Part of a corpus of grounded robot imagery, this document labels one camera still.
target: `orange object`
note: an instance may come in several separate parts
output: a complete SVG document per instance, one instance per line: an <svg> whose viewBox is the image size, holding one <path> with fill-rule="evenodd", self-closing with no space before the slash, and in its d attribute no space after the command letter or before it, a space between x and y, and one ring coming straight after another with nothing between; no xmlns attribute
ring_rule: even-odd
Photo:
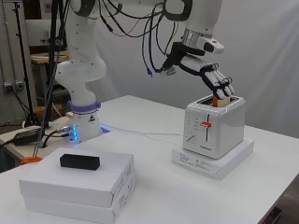
<svg viewBox="0 0 299 224"><path fill-rule="evenodd" d="M231 103L230 97L225 97L223 100L219 100L216 96L213 96L214 107L226 107L230 103Z"/></svg>
<svg viewBox="0 0 299 224"><path fill-rule="evenodd" d="M24 157L21 159L21 165L27 164L27 163L33 163L33 162L39 162L43 159L41 157Z"/></svg>

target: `white table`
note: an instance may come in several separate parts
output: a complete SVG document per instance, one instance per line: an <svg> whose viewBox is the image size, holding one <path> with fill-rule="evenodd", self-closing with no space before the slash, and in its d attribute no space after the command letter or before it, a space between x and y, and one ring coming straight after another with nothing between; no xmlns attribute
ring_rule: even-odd
<svg viewBox="0 0 299 224"><path fill-rule="evenodd" d="M182 133L184 110L131 96L106 102L100 120L144 133ZM135 155L137 186L117 224L258 223L299 173L299 140L246 127L254 153L222 181L171 162L182 136L113 131L78 145ZM0 223L87 224L25 210L18 179L33 164L0 175Z"/></svg>

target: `white wall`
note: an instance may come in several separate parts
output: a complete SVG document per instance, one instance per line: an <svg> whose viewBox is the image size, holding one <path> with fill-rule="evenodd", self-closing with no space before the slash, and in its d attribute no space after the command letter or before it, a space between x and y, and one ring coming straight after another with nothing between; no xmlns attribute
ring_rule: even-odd
<svg viewBox="0 0 299 224"><path fill-rule="evenodd" d="M125 7L143 15L149 8ZM225 46L213 61L232 77L236 95L247 100L247 124L299 137L299 2L297 0L224 0L215 36ZM127 30L134 21L118 16ZM143 22L135 34L143 31ZM160 29L164 46L172 24ZM183 33L180 25L177 41ZM150 79L141 58L141 38L117 37L99 22L98 46L107 63L107 76L91 84L100 100L126 94L184 108L209 94L198 77L178 71L172 77ZM156 49L154 59L164 56Z"/></svg>
<svg viewBox="0 0 299 224"><path fill-rule="evenodd" d="M13 3L4 3L5 12L7 15L7 22L8 22L8 35L4 25L4 13L2 10L3 2L0 1L0 57L2 59L2 66L4 71L4 78L6 83L14 83L13 77L13 67L15 69L16 79L23 80L24 73L22 68L21 62L21 51L20 51L20 44L19 38L16 36L18 32L17 23L16 23L16 15L12 11L14 9ZM27 73L29 78L30 90L33 104L36 105L36 88L35 83L32 76L32 69L31 69L31 62L30 62L30 52L29 47L27 44L27 34L25 28L25 19L23 14L23 7L20 4L20 21L21 21L21 32L22 32L22 39L24 45L24 53L25 53L25 61L27 65ZM10 52L8 47L8 38L11 44L11 55L13 58L14 64L10 60ZM11 94L6 93L3 90L3 82L2 75L0 74L0 125L2 125L6 121L12 121L21 119L23 120L24 114L21 110L21 107L14 96ZM27 104L27 95L26 90L22 90L18 92L21 100Z"/></svg>

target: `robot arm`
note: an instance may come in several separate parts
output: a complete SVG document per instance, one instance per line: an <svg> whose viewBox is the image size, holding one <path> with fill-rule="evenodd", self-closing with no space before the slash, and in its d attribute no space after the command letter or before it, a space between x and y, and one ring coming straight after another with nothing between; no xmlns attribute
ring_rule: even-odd
<svg viewBox="0 0 299 224"><path fill-rule="evenodd" d="M224 99L235 92L231 85L232 79L218 71L218 65L197 58L206 53L219 54L224 51L224 46L213 38L222 0L182 1L184 10L181 14L169 13L167 7L170 3L167 3L170 1L164 1L164 15L171 21L185 21L186 28L182 41L173 44L163 70L167 75L173 75L173 65L178 65L189 74L201 77L217 98Z"/></svg>
<svg viewBox="0 0 299 224"><path fill-rule="evenodd" d="M220 73L215 64L205 63L198 58L206 52L222 53L224 50L224 46L213 38L222 0L181 1L184 6L179 14L172 12L173 0L115 2L153 7L163 5L163 14L170 21L184 21L186 29L182 41L173 44L161 71L170 74L174 71L173 66L178 65L184 71L201 77L219 99L232 95L234 89L231 79ZM98 0L71 0L72 10L66 22L70 60L57 66L56 80L69 91L72 100L70 105L74 118L69 126L73 130L70 134L73 142L86 141L101 133L96 113L100 104L96 102L94 93L86 88L87 82L103 77L107 70L98 54L95 41L96 19L101 16L100 6L102 5Z"/></svg>

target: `pole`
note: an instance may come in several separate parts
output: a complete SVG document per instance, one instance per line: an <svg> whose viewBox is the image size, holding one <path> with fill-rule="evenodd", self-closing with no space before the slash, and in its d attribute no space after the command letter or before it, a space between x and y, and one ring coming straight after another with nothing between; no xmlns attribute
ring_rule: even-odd
<svg viewBox="0 0 299 224"><path fill-rule="evenodd" d="M50 83L51 76L53 76L53 71L55 67L55 40L56 40L56 21L57 21L57 13L58 13L58 4L60 0L52 0L52 9L51 9L51 25L50 25L50 58L49 58L49 77L48 83ZM49 128L50 114L52 109L52 94L51 92L47 92L46 102L50 98L48 108L46 108L46 120L45 120L45 128Z"/></svg>
<svg viewBox="0 0 299 224"><path fill-rule="evenodd" d="M17 37L19 38L20 42L20 49L21 49L21 61L22 61L22 68L24 73L24 82L26 86L26 92L27 92L27 100L28 100L28 106L29 106L29 124L35 125L35 114L34 109L32 106L32 100L31 100L31 93L29 88L29 79L28 79L28 73L27 73L27 66L26 66L26 60L25 60L25 53L24 53L24 46L22 43L22 36L21 36L21 24L20 24L20 15L19 15L19 8L20 5L18 2L14 2L15 9L13 9L13 12L16 14L17 18L17 25L18 25L18 33Z"/></svg>

